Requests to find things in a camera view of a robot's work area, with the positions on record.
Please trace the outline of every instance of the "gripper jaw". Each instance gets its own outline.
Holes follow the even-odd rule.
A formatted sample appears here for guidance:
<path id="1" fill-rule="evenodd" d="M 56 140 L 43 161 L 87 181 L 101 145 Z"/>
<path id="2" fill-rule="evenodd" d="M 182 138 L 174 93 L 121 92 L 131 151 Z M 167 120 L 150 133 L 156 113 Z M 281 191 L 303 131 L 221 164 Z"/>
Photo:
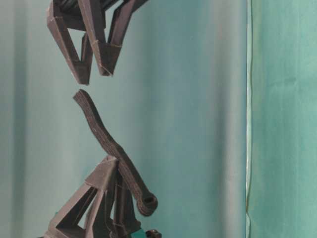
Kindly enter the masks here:
<path id="1" fill-rule="evenodd" d="M 89 84 L 92 53 L 99 73 L 114 74 L 123 39 L 131 16 L 147 0 L 124 0 L 114 11 L 108 40 L 105 11 L 119 0 L 53 0 L 48 9 L 48 28 L 62 51 L 73 76 L 80 84 Z M 86 31 L 78 58 L 68 28 Z"/>
<path id="2" fill-rule="evenodd" d="M 73 41 L 70 37 L 64 16 L 65 15 L 60 12 L 58 4 L 54 0 L 48 9 L 48 28 L 53 35 L 58 47 L 63 53 L 66 62 L 77 82 L 88 85 L 91 63 L 93 59 L 93 52 L 88 36 L 86 33 L 83 36 L 81 58 L 79 59 Z"/>

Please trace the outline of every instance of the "black 3d-printed part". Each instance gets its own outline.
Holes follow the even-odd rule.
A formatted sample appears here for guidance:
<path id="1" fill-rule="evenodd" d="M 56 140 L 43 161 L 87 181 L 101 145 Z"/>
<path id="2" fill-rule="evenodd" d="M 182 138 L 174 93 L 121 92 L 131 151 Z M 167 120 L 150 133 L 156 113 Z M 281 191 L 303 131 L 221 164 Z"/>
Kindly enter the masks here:
<path id="1" fill-rule="evenodd" d="M 149 192 L 128 155 L 106 130 L 89 94 L 84 90 L 79 90 L 74 96 L 74 100 L 82 108 L 92 133 L 103 149 L 119 160 L 118 170 L 136 199 L 140 213 L 144 216 L 153 214 L 158 206 L 157 198 Z"/>

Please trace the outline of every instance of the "green cloth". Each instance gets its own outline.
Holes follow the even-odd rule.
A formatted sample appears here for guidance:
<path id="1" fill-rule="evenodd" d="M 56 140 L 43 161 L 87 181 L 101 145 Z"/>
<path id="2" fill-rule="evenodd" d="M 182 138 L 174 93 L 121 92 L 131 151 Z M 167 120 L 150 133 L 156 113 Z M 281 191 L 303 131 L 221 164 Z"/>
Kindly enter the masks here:
<path id="1" fill-rule="evenodd" d="M 252 0 L 251 238 L 317 237 L 316 12 Z"/>
<path id="2" fill-rule="evenodd" d="M 0 0 L 0 237 L 42 236 L 105 157 L 72 99 L 83 88 L 158 198 L 151 217 L 136 211 L 145 231 L 244 238 L 245 0 L 148 1 L 114 77 L 93 60 L 88 87 L 46 26 L 49 3 Z"/>

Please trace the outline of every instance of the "green plastic part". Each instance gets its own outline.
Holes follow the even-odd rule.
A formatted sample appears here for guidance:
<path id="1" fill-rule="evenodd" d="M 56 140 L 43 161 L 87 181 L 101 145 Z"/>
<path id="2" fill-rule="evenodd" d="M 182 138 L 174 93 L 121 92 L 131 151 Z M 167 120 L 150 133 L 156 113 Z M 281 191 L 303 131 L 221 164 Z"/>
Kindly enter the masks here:
<path id="1" fill-rule="evenodd" d="M 146 238 L 147 236 L 145 235 L 144 230 L 140 229 L 135 233 L 131 234 L 131 238 Z"/>

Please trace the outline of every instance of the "mounting hole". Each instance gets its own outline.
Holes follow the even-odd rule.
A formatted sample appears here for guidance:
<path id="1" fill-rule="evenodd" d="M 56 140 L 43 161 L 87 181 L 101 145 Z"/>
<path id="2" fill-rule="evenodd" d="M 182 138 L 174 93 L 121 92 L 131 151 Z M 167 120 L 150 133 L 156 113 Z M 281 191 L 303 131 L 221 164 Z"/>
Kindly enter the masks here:
<path id="1" fill-rule="evenodd" d="M 155 199 L 153 197 L 147 197 L 146 199 L 144 199 L 145 203 L 153 203 L 155 201 Z"/>

